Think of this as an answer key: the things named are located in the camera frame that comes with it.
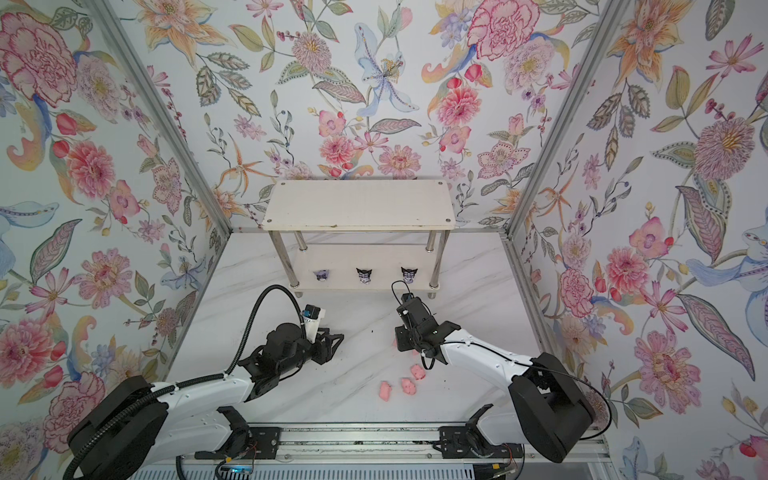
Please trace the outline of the purple black kuromi toy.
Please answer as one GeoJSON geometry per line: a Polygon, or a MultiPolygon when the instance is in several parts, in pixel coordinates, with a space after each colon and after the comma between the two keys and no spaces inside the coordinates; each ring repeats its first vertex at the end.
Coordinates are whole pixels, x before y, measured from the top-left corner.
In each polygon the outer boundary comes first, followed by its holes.
{"type": "Polygon", "coordinates": [[[373,273],[372,269],[357,268],[356,272],[358,275],[358,279],[362,284],[368,285],[371,283],[372,273],[373,273]]]}

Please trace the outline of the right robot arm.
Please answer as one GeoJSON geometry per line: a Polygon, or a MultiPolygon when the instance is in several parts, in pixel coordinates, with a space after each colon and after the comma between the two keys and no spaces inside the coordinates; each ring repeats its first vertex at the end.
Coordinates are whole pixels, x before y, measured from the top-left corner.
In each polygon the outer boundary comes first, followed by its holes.
{"type": "Polygon", "coordinates": [[[504,351],[459,325],[436,320],[417,296],[404,293],[395,329],[400,351],[415,351],[428,367],[440,363],[468,371],[508,394],[510,405],[482,407],[470,423],[492,446],[527,444],[553,463],[561,463],[597,415],[580,380],[549,353],[536,357],[504,351]]]}

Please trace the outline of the black kuromi toy figure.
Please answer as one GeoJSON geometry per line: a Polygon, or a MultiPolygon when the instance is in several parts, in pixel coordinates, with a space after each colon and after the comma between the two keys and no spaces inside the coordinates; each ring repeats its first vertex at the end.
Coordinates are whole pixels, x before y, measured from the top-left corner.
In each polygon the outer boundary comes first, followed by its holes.
{"type": "Polygon", "coordinates": [[[404,283],[406,283],[408,285],[414,283],[417,274],[418,274],[418,269],[417,268],[407,268],[407,267],[402,267],[401,268],[402,280],[403,280],[404,283]]]}

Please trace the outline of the small purple kuromi toy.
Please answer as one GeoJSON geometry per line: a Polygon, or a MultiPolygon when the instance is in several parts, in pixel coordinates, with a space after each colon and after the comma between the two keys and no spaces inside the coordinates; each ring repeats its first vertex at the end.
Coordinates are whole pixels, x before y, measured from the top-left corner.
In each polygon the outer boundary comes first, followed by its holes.
{"type": "Polygon", "coordinates": [[[315,270],[313,272],[318,282],[325,282],[329,279],[330,271],[328,269],[315,270]]]}

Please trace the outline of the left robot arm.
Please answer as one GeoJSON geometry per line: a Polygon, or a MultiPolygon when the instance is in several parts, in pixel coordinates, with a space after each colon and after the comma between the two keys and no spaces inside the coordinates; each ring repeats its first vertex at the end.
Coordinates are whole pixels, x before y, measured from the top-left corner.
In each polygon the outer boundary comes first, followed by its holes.
{"type": "Polygon", "coordinates": [[[151,384],[130,377],[69,433],[73,458],[64,476],[127,479],[145,465],[188,453],[239,456],[256,441],[238,406],[266,395],[308,362],[327,363],[343,340],[327,328],[305,339],[298,325],[283,323],[237,361],[247,378],[215,373],[151,384]]]}

